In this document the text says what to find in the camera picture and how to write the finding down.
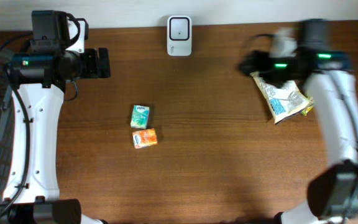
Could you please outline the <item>yellow snack bag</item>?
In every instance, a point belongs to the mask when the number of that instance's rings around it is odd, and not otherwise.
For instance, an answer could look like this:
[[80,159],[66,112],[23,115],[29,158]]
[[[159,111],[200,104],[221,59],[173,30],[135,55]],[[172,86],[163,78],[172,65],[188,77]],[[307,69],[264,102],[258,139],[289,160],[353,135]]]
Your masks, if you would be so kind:
[[293,80],[287,81],[281,88],[265,83],[257,72],[251,74],[262,96],[266,99],[275,124],[300,114],[308,105],[307,97],[301,93]]

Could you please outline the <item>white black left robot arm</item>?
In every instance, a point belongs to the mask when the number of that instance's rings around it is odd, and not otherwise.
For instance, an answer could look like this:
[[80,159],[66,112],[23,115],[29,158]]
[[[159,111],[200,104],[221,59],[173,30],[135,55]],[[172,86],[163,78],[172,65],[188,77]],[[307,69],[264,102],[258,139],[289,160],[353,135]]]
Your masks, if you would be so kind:
[[0,223],[93,223],[77,199],[60,198],[57,128],[66,85],[108,78],[105,48],[87,49],[85,19],[34,11],[32,31],[4,64],[0,113]]

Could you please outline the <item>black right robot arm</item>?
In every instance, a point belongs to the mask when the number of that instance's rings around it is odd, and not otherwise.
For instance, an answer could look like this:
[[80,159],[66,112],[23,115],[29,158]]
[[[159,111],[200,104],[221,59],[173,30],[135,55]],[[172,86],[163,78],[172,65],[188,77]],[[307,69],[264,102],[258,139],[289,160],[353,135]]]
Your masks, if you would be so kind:
[[329,22],[307,19],[295,38],[270,34],[268,52],[251,50],[239,64],[248,76],[282,86],[300,81],[312,97],[329,165],[307,188],[306,200],[273,223],[345,223],[358,217],[358,102],[346,53],[329,46]]

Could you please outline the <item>orange tissue pack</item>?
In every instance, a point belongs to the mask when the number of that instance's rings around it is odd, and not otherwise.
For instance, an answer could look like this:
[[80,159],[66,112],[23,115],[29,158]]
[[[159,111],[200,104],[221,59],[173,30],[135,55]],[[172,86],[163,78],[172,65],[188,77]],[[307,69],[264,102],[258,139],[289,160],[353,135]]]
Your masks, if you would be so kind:
[[157,134],[154,128],[135,131],[132,133],[132,138],[136,149],[158,144]]

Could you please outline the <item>green snack bag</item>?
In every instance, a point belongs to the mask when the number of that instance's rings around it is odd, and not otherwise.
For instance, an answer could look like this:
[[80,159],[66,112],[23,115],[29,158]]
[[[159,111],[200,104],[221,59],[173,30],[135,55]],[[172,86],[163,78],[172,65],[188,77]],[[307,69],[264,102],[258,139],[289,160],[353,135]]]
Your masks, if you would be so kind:
[[308,105],[301,111],[303,116],[306,116],[314,107],[314,98],[309,94],[307,94],[306,97],[308,100]]

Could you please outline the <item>green Kleenex tissue pack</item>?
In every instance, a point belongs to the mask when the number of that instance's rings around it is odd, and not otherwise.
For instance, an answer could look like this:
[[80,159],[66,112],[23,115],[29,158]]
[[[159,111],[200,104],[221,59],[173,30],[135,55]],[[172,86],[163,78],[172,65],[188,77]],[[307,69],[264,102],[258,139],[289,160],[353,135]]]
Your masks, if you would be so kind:
[[146,129],[150,115],[148,106],[134,105],[130,126],[137,129]]

